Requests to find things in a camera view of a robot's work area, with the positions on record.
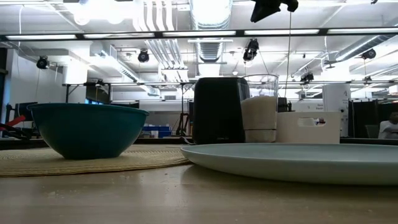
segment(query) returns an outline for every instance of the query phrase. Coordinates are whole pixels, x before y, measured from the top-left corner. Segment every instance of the desk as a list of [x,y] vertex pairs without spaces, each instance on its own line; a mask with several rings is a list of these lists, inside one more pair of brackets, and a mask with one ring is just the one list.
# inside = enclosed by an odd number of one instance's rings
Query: desk
[[195,165],[0,179],[0,223],[398,222],[398,187],[274,182]]

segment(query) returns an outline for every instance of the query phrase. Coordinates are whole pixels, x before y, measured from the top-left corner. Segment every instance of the flour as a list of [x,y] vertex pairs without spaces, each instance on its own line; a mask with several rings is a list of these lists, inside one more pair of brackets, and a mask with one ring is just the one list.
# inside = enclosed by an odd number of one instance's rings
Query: flour
[[277,97],[257,96],[241,102],[246,142],[274,142]]

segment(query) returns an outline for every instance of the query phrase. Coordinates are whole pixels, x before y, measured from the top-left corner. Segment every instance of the light blue plate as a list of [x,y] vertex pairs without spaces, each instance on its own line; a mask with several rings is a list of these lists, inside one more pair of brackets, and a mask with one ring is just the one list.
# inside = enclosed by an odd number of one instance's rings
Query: light blue plate
[[182,147],[200,166],[272,180],[398,185],[398,147],[360,144],[212,144]]

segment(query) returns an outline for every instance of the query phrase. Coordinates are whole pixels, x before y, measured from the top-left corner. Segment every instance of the woven placemat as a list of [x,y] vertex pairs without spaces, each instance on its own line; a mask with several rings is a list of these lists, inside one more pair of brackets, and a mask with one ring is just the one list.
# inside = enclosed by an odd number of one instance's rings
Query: woven placemat
[[66,160],[54,150],[28,149],[0,151],[0,177],[67,175],[111,172],[186,164],[181,146],[133,145],[117,158]]

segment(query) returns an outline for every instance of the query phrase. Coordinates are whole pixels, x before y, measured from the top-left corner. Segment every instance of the countertop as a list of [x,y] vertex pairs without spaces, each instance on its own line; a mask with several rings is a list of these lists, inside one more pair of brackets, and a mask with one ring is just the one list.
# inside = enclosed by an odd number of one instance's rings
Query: countertop
[[398,223],[398,187],[252,179],[196,165],[0,179],[0,223]]

